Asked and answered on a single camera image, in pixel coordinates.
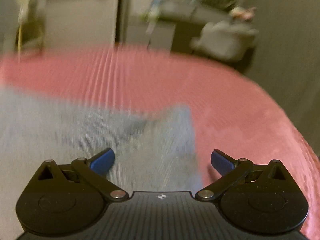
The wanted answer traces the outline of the grey sweatpants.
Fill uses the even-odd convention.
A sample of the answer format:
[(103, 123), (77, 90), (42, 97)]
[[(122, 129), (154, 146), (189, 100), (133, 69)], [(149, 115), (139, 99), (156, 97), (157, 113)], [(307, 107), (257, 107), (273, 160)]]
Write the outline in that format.
[(202, 186), (188, 107), (134, 113), (1, 88), (1, 239), (22, 233), (15, 205), (44, 160), (68, 164), (106, 148), (116, 154), (107, 177), (128, 192)]

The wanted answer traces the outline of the pink ribbed bedspread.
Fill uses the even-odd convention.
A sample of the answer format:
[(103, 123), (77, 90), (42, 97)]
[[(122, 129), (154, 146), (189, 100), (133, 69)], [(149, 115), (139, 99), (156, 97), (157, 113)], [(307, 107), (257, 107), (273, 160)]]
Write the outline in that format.
[(191, 110), (204, 185), (215, 148), (263, 164), (280, 159), (309, 202), (302, 232), (319, 239), (319, 160), (258, 85), (220, 63), (138, 47), (93, 47), (1, 57), (1, 84), (135, 113), (177, 103)]

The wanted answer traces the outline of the grey fluffy vanity chair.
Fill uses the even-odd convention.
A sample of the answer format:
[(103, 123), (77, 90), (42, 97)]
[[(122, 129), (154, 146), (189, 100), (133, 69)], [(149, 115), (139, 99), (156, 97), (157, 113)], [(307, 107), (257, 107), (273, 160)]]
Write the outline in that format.
[(199, 37), (191, 39), (190, 47), (219, 61), (236, 63), (242, 60), (258, 33), (246, 23), (209, 22)]

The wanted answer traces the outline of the pink toy on desk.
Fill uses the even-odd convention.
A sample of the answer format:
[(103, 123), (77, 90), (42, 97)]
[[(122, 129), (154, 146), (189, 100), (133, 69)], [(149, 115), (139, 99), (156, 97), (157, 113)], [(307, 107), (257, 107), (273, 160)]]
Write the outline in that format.
[(253, 17), (255, 16), (257, 8), (256, 7), (251, 7), (251, 8), (243, 8), (243, 7), (235, 7), (233, 8), (229, 14), (232, 16), (234, 19), (240, 19), (243, 21), (251, 21)]

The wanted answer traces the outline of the grey vanity desk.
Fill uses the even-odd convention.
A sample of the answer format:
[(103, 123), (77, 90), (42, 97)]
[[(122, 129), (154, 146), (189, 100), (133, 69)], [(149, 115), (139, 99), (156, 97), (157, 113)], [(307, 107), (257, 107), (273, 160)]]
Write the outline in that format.
[(219, 9), (177, 0), (153, 0), (142, 14), (129, 18), (124, 41), (147, 49), (191, 54), (191, 39), (209, 22), (244, 23)]

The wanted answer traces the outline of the yellow leg side table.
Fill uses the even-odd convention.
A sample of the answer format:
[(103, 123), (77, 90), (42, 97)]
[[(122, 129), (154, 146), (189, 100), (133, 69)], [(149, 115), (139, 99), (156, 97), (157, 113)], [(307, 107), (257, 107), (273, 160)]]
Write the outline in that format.
[(21, 57), (23, 50), (23, 28), (28, 30), (27, 43), (37, 44), (40, 51), (44, 48), (46, 0), (16, 0), (19, 8), (16, 51)]

